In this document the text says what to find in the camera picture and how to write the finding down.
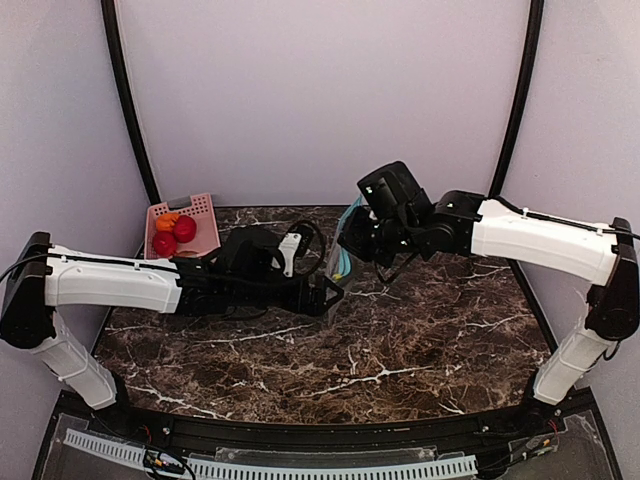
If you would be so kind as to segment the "clear zip top bag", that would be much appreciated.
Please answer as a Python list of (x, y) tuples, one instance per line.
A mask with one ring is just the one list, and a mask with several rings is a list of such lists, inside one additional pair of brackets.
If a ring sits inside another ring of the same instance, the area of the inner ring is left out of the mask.
[(363, 197), (359, 195), (340, 216), (335, 230), (331, 251), (327, 258), (325, 276), (342, 290), (342, 299), (347, 297), (354, 283), (356, 265), (351, 254), (338, 243), (338, 238), (346, 225), (348, 217), (357, 207), (362, 205)]

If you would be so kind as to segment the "pink plastic basket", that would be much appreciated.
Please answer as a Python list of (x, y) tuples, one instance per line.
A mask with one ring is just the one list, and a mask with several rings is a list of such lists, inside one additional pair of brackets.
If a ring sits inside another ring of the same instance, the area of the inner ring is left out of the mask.
[(209, 193), (155, 204), (147, 209), (145, 259), (200, 257), (220, 246)]

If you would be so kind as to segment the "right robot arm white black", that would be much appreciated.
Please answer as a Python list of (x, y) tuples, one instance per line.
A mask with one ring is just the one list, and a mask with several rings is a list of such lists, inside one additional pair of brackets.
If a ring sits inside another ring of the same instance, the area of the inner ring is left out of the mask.
[(639, 327), (639, 268), (629, 224), (554, 217), (504, 199), (450, 191), (430, 203), (424, 193), (398, 203), (365, 193), (339, 230), (338, 242), (363, 262), (388, 268), (398, 254), (498, 257), (562, 271), (590, 283), (588, 312), (537, 371), (532, 396), (559, 404), (605, 352)]

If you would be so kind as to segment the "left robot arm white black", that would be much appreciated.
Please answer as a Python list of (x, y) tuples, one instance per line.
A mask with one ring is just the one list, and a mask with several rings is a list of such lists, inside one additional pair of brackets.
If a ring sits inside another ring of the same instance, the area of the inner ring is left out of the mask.
[(328, 277), (311, 281), (320, 261), (296, 271), (296, 260), (313, 240), (326, 245), (313, 230), (278, 237), (261, 227), (241, 227), (201, 257), (141, 260), (76, 252), (36, 232), (1, 276), (1, 338), (38, 357), (93, 410), (124, 406), (124, 383), (73, 336), (58, 307), (127, 307), (184, 317), (278, 308), (322, 317), (344, 291)]

